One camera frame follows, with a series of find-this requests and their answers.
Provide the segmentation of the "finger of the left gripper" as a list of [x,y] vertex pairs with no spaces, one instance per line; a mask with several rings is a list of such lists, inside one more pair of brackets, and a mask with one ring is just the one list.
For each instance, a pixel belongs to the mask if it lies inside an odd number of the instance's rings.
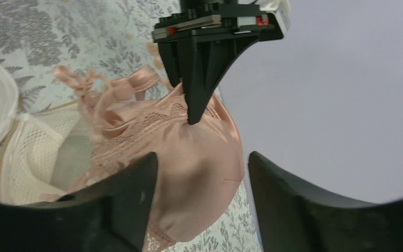
[[180,83],[181,78],[177,42],[158,43],[158,50],[168,79],[171,85],[176,87]]
[[189,36],[177,41],[179,72],[190,125],[200,121],[232,63],[258,41],[256,33]]

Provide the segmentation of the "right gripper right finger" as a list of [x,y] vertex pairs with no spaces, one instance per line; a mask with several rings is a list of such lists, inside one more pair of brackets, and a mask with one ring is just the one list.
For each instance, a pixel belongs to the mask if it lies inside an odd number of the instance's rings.
[[375,204],[345,197],[256,151],[248,170],[264,251],[403,252],[403,198]]

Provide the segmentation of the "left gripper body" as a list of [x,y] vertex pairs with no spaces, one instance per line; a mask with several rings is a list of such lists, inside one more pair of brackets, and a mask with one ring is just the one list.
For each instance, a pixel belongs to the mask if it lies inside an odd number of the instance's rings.
[[246,34],[261,31],[280,31],[274,17],[260,10],[258,5],[238,1],[180,1],[181,11],[159,18],[152,31],[155,43],[177,40],[184,36],[208,34]]

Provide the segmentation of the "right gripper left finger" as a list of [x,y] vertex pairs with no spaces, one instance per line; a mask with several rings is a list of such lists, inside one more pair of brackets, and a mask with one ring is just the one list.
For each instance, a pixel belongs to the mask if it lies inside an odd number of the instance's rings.
[[151,152],[55,202],[0,203],[0,251],[141,251],[157,168]]

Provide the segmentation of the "white mesh laundry bag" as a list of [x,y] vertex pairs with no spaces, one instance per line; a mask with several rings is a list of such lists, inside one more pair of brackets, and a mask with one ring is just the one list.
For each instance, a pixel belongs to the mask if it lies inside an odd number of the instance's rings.
[[0,65],[0,202],[54,201],[94,183],[84,176],[92,144],[77,102],[27,113],[15,79]]

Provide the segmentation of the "peach satin lace bra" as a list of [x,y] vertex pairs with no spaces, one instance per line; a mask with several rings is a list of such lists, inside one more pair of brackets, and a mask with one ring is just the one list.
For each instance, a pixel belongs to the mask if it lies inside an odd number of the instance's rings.
[[157,186],[144,251],[189,242],[228,208],[244,176],[238,130],[215,96],[201,120],[187,121],[183,86],[172,87],[153,68],[109,80],[56,66],[57,79],[74,89],[94,145],[91,168],[69,188],[82,189],[149,152],[158,159]]

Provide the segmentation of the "floral tablecloth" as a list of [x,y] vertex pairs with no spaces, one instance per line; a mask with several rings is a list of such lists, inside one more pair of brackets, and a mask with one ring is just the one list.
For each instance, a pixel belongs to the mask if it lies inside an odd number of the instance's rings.
[[26,112],[73,100],[52,69],[92,69],[110,78],[143,65],[164,75],[150,33],[178,1],[0,1],[0,63],[13,75]]

